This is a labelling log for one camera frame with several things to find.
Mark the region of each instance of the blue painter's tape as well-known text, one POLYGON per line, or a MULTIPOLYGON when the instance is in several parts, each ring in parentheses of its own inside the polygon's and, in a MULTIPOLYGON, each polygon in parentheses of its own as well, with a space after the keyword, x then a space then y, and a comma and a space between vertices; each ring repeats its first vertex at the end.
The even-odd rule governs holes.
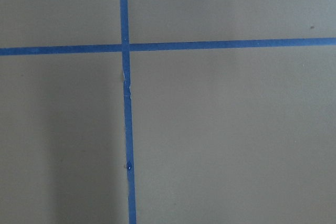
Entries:
POLYGON ((262 40, 228 40, 131 44, 131 51, 158 51, 183 49, 247 48, 247 47, 298 47, 336 45, 336 38, 309 39, 262 39, 262 40))
POLYGON ((128 29, 127 0, 120 0, 120 18, 121 18, 122 68, 124 73, 124 115, 125 115, 127 179, 129 185, 129 194, 128 194, 129 223, 136 224, 137 213, 135 204, 132 100, 130 90, 131 67, 130 67, 130 42, 129 42, 129 29, 128 29))
POLYGON ((76 54, 76 53, 88 53, 88 52, 121 52, 121 45, 118 44, 118 45, 0 48, 0 56, 76 54))

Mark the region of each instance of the water droplet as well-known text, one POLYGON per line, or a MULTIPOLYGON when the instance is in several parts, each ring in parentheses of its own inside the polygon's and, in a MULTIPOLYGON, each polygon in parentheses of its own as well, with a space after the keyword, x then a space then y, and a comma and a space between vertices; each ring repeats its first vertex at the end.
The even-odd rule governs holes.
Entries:
POLYGON ((127 162, 126 169, 127 170, 131 170, 132 169, 132 163, 131 162, 127 162))

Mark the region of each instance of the vertical tape strip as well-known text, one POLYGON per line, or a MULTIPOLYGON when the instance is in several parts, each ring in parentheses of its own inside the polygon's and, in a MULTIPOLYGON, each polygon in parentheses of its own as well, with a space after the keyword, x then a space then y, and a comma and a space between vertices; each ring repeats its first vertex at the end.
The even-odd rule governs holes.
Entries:
POLYGON ((132 100, 130 90, 131 86, 130 42, 129 42, 129 30, 128 30, 127 0, 120 0, 120 18, 121 18, 122 68, 124 72, 124 113, 125 113, 127 179, 129 185, 129 195, 128 195, 129 223, 136 224, 137 213, 135 207, 132 100))

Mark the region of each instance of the gray wall surface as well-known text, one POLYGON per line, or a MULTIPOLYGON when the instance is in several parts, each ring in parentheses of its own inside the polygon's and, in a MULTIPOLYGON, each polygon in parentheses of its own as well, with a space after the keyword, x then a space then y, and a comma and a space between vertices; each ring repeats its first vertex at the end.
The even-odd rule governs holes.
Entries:
MULTIPOLYGON (((336 0, 128 0, 131 43, 336 37, 336 0)), ((119 0, 0 0, 0 48, 119 44, 119 0)), ((139 224, 334 224, 335 47, 131 52, 139 224)), ((0 57, 0 223, 128 223, 121 53, 0 57)))
POLYGON ((131 56, 138 223, 335 223, 334 47, 131 56))
POLYGON ((0 58, 0 222, 128 223, 121 54, 0 58))

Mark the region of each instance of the blue tape strip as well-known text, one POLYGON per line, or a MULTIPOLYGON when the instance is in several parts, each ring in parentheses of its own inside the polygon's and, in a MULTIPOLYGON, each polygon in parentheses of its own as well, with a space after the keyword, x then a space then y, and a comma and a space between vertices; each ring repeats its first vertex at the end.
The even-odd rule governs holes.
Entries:
POLYGON ((128 45, 129 51, 159 51, 184 49, 216 49, 216 48, 247 48, 247 47, 300 47, 300 46, 334 46, 336 38, 309 39, 261 39, 261 40, 228 40, 228 41, 196 41, 196 42, 167 42, 129 44, 128 18, 123 19, 125 33, 123 45, 83 45, 83 46, 54 46, 54 47, 14 47, 0 48, 0 56, 10 55, 48 55, 76 54, 88 52, 121 52, 128 45))
POLYGON ((309 39, 262 39, 262 40, 228 40, 131 44, 131 51, 247 48, 247 47, 298 47, 336 45, 336 38, 309 39))
POLYGON ((55 47, 14 47, 0 48, 0 56, 76 54, 87 52, 121 52, 121 45, 83 45, 55 47))
POLYGON ((132 129, 132 101, 131 101, 131 68, 130 68, 130 42, 128 29, 128 1, 120 0, 121 42, 122 42, 122 68, 124 72, 124 113, 127 179, 129 185, 128 208, 129 223, 136 224, 134 159, 133 159, 133 129, 132 129))

